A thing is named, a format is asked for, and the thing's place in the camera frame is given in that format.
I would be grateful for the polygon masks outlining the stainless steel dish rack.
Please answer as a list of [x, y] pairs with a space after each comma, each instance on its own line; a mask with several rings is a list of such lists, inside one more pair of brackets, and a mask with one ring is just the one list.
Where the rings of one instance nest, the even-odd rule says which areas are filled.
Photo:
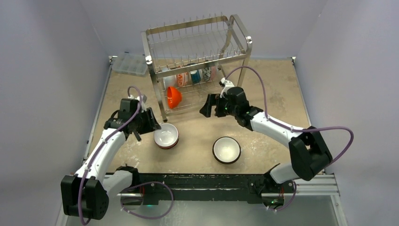
[[[173, 24], [149, 28], [141, 33], [145, 61], [163, 121], [169, 116], [202, 106], [208, 93], [214, 91], [221, 77], [227, 74], [226, 64], [241, 66], [237, 84], [241, 85], [252, 52], [252, 37], [241, 18], [233, 14], [210, 15]], [[205, 82], [202, 70], [216, 67], [216, 76]], [[201, 70], [202, 80], [192, 84], [190, 71]], [[183, 99], [171, 109], [163, 78], [188, 73], [189, 81], [180, 87]]]

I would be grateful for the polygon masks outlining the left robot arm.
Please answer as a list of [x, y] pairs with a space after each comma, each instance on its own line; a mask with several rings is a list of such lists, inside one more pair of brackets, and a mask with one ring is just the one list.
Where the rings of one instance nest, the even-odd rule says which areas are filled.
[[141, 135], [161, 128], [152, 109], [146, 107], [146, 99], [145, 95], [121, 99], [120, 108], [105, 122], [102, 135], [86, 162], [73, 175], [64, 176], [61, 195], [65, 215], [100, 220], [118, 188], [130, 193], [140, 188], [138, 172], [133, 167], [120, 167], [117, 174], [108, 179], [105, 175], [131, 134], [141, 141]]

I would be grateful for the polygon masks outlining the white bowl with dark rim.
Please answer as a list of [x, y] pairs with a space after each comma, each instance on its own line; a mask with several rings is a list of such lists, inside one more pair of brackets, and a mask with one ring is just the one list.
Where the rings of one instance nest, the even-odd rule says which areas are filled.
[[240, 144], [232, 137], [220, 137], [212, 146], [212, 154], [221, 164], [235, 163], [240, 158], [241, 153]]

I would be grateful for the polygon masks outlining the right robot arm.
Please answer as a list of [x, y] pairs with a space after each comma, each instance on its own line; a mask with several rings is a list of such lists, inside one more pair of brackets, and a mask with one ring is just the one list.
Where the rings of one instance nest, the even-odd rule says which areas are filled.
[[230, 88], [223, 94], [209, 94], [199, 112], [207, 118], [233, 116], [240, 126], [264, 134], [289, 149], [291, 162], [278, 164], [265, 174], [264, 185], [271, 192], [293, 179], [310, 181], [333, 160], [315, 127], [297, 129], [267, 116], [264, 110], [249, 104], [241, 87]]

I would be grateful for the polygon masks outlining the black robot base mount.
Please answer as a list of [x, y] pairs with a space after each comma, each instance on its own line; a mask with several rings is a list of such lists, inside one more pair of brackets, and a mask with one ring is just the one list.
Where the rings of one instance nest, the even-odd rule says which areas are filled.
[[145, 205], [160, 201], [240, 201], [249, 204], [282, 205], [283, 194], [294, 191], [291, 181], [275, 184], [264, 174], [190, 174], [140, 173], [121, 166], [133, 174], [127, 194], [138, 193]]

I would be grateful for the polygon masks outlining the solid orange bowl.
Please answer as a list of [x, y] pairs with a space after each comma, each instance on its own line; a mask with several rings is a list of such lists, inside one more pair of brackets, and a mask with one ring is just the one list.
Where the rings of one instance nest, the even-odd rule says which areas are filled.
[[168, 87], [167, 88], [167, 102], [168, 106], [171, 109], [178, 107], [178, 105], [182, 101], [182, 94], [181, 92], [175, 87]]

